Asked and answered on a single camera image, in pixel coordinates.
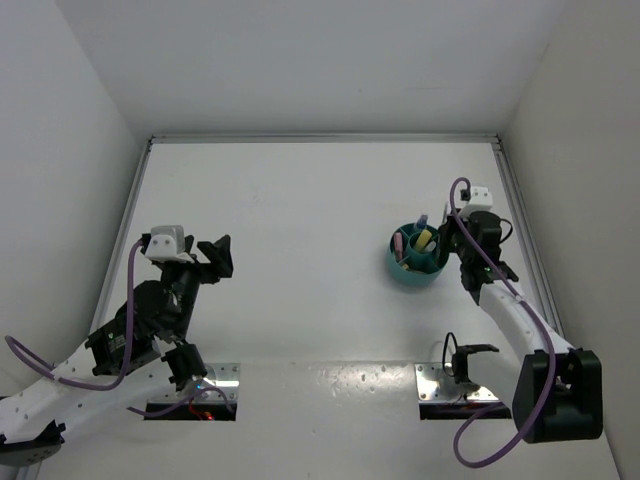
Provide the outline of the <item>yellow highlighter marker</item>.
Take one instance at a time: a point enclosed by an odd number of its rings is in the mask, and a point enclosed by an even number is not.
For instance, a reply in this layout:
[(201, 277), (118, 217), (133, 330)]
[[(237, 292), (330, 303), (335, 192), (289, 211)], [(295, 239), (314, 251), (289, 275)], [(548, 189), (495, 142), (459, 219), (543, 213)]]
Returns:
[(414, 250), (416, 252), (423, 252), (426, 246), (429, 244), (432, 238), (432, 232), (429, 229), (422, 230), (416, 238), (414, 243)]

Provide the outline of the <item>pink highlighter marker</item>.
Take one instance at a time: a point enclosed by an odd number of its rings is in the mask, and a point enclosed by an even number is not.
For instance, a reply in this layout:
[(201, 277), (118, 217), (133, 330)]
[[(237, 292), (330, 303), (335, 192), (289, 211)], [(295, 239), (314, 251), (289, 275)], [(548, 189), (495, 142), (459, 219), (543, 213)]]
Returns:
[(400, 231), (396, 231), (393, 236), (394, 255), (398, 263), (404, 258), (404, 239)]

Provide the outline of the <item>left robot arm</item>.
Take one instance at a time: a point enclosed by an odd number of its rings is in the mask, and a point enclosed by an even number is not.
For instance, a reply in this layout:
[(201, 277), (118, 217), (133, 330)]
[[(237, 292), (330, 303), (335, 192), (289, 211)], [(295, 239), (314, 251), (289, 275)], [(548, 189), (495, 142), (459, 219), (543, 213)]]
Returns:
[(67, 359), (51, 364), (6, 336), (12, 353), (40, 377), (1, 400), (2, 465), (23, 468), (50, 458), (73, 420), (109, 407), (123, 405), (146, 420), (186, 408), (211, 420), (213, 412), (197, 404), (209, 397), (234, 416), (235, 401), (187, 339), (201, 286), (233, 271), (230, 236), (196, 241), (179, 225), (154, 227), (128, 254), (124, 304)]

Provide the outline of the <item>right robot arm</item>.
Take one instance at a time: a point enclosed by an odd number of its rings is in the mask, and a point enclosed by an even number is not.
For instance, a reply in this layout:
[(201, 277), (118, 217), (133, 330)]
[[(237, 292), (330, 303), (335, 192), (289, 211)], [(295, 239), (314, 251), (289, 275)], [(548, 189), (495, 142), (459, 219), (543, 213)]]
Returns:
[(458, 209), (439, 229), (436, 259), (455, 254), (461, 283), (495, 322), (517, 360), (491, 344), (461, 345), (452, 356), (458, 384), (481, 384), (510, 406), (530, 444), (593, 440), (603, 432), (602, 365), (591, 350), (562, 338), (523, 297), (519, 278), (501, 260), (501, 219)]

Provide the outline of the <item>teal round divided container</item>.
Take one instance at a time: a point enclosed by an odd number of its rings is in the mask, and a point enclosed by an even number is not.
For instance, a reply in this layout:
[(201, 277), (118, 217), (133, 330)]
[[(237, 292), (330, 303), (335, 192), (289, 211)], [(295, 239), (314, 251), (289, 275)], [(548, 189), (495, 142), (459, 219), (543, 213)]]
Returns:
[[(400, 231), (404, 239), (404, 258), (400, 263), (394, 255), (393, 236), (396, 231)], [(392, 234), (386, 251), (386, 265), (391, 278), (406, 287), (428, 287), (441, 275), (448, 258), (445, 257), (444, 263), (439, 265), (436, 262), (436, 250), (430, 253), (425, 250), (416, 252), (413, 246), (420, 231), (415, 231), (413, 224), (402, 225), (396, 231)], [(402, 264), (408, 264), (410, 271), (401, 269)]]

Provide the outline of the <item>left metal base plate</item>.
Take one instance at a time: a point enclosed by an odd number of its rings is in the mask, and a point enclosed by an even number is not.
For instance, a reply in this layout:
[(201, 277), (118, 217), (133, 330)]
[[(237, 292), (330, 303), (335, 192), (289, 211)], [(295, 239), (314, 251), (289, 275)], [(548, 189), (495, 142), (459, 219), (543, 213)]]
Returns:
[(200, 381), (201, 388), (215, 387), (223, 391), (230, 402), (238, 399), (240, 385), (239, 363), (206, 363), (207, 374)]

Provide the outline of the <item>metal base plate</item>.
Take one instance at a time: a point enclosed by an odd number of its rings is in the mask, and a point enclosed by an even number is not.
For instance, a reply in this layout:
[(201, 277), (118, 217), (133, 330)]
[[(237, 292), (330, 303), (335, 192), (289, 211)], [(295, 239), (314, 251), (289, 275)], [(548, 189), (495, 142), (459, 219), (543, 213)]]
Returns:
[(201, 388), (215, 387), (223, 391), (230, 402), (238, 399), (240, 385), (239, 363), (206, 363), (207, 374), (200, 381)]
[(487, 388), (456, 384), (437, 362), (414, 365), (420, 405), (466, 405), (496, 403), (499, 399)]

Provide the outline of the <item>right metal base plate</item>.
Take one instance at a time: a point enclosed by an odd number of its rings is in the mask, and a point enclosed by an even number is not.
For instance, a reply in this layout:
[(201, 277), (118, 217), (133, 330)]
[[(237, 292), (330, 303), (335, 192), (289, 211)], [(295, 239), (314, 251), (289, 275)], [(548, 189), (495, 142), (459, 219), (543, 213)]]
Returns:
[(466, 405), (496, 403), (499, 399), (487, 388), (456, 384), (437, 362), (414, 365), (420, 405)]

